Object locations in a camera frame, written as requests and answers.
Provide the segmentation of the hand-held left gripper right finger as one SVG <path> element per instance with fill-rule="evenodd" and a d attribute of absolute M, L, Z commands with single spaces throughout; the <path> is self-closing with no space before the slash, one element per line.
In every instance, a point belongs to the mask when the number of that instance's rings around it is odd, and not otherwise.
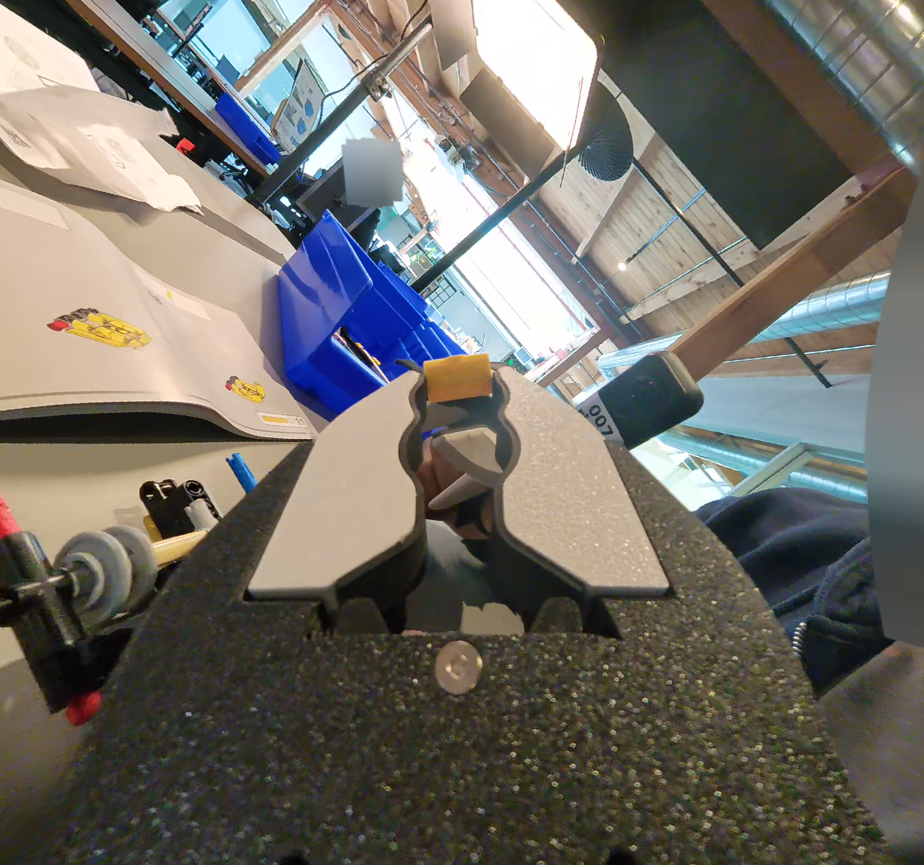
<path fill-rule="evenodd" d="M 607 437 L 511 367 L 494 373 L 496 529 L 580 595 L 659 597 L 669 581 L 632 504 Z"/>

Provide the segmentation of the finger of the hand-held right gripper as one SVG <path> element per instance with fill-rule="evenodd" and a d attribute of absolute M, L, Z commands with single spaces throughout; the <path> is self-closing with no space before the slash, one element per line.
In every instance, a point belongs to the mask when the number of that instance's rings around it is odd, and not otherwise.
<path fill-rule="evenodd" d="M 432 436 L 433 451 L 464 475 L 481 484 L 501 480 L 497 456 L 497 434 L 491 428 L 476 426 Z"/>
<path fill-rule="evenodd" d="M 433 512 L 455 509 L 462 503 L 479 496 L 479 480 L 469 474 L 463 474 L 435 496 L 427 508 Z"/>

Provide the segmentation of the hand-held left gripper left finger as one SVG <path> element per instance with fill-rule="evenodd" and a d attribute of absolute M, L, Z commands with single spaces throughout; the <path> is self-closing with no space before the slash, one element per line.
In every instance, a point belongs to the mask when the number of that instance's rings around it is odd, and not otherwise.
<path fill-rule="evenodd" d="M 423 543 L 410 443 L 425 398 L 423 374 L 402 374 L 322 430 L 248 582 L 251 597 L 339 604 L 351 584 Z"/>

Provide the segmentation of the small yellow lego brick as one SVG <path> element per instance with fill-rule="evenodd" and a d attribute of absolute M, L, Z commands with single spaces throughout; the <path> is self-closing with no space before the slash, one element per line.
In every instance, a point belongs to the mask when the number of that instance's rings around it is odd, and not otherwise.
<path fill-rule="evenodd" d="M 491 397 L 493 369 L 486 353 L 462 354 L 422 363 L 429 403 Z"/>

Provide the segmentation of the blue plastic parts bin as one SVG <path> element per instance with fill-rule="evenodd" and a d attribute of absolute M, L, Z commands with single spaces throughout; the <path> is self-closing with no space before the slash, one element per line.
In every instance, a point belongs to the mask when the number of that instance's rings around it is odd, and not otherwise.
<path fill-rule="evenodd" d="M 376 261 L 329 213 L 278 276 L 283 365 L 323 415 L 335 416 L 403 374 L 382 350 L 388 308 Z"/>

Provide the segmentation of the lego instruction booklet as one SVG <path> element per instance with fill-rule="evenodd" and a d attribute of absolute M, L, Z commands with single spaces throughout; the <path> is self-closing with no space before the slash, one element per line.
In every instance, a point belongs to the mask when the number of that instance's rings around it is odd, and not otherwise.
<path fill-rule="evenodd" d="M 182 416 L 316 431 L 239 316 L 137 265 L 74 210 L 2 183 L 2 421 Z"/>

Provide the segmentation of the person's right hand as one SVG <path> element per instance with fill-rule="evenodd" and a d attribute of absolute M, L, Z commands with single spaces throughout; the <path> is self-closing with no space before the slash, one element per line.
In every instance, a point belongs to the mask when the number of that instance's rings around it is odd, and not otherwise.
<path fill-rule="evenodd" d="M 422 465 L 417 477 L 422 484 L 425 517 L 441 522 L 459 537 L 468 541 L 490 538 L 493 531 L 493 494 L 483 493 L 449 509 L 434 509 L 431 502 L 445 489 L 460 479 L 464 472 L 436 449 L 436 437 L 423 443 Z"/>

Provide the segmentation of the person's navy jacket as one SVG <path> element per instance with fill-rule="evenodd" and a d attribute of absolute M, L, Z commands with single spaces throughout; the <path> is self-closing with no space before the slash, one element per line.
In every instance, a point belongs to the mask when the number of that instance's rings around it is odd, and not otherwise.
<path fill-rule="evenodd" d="M 767 602 L 818 695 L 892 644 L 866 505 L 775 488 L 712 501 L 695 515 Z"/>

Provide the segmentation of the black stand pole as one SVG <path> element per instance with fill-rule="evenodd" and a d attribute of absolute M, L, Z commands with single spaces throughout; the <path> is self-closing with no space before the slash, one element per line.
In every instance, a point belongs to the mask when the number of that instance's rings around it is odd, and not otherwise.
<path fill-rule="evenodd" d="M 346 122 L 362 102 L 369 98 L 380 101 L 385 96 L 392 73 L 432 32 L 433 17 L 428 15 L 416 27 L 409 30 L 392 51 L 370 64 L 363 74 L 356 76 L 353 79 L 356 84 L 350 89 L 344 101 L 336 105 L 329 115 L 321 110 L 320 120 L 311 133 L 292 153 L 281 160 L 277 169 L 254 192 L 247 195 L 247 203 L 259 209 L 264 208 L 302 169 L 312 154 L 335 134 L 337 128 Z"/>
<path fill-rule="evenodd" d="M 410 284 L 410 289 L 417 294 L 422 294 L 438 278 L 453 267 L 467 252 L 473 249 L 477 243 L 488 236 L 502 222 L 509 219 L 515 211 L 526 204 L 557 172 L 565 171 L 569 162 L 579 158 L 585 148 L 586 143 L 580 142 L 575 149 L 571 151 L 566 150 L 553 157 L 535 178 L 526 182 L 500 207 L 480 222 L 473 231 L 454 247 L 454 249 L 444 255 L 434 266 L 413 281 Z"/>

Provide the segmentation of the black round ceiling vent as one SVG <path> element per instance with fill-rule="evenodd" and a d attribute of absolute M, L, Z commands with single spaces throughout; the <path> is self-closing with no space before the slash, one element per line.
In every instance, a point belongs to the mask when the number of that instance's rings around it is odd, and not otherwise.
<path fill-rule="evenodd" d="M 579 147 L 580 165 L 602 182 L 623 178 L 634 160 L 629 120 L 617 98 L 600 82 L 594 82 L 590 90 Z"/>

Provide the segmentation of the black computer monitor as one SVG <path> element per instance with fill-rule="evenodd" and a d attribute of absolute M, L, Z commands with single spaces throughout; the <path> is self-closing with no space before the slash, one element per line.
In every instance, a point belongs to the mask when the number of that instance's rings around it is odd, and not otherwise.
<path fill-rule="evenodd" d="M 373 215 L 378 208 L 347 201 L 343 160 L 313 178 L 299 194 L 296 206 L 303 213 L 309 229 L 314 228 L 324 214 L 329 213 L 348 232 Z"/>

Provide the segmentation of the torn white printed paper bag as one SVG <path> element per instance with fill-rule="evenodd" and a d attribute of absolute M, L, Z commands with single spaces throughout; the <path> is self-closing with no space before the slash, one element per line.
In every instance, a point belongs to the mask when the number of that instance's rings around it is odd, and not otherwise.
<path fill-rule="evenodd" d="M 17 158 L 65 184 L 164 212 L 202 205 L 143 144 L 179 133 L 166 110 L 75 86 L 46 86 L 3 94 L 1 127 L 2 143 Z"/>

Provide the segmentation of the silver ventilation duct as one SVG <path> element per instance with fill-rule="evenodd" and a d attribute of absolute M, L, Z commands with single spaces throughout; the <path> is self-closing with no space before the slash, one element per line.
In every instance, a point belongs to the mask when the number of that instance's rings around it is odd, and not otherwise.
<path fill-rule="evenodd" d="M 922 177 L 923 0 L 762 0 Z"/>

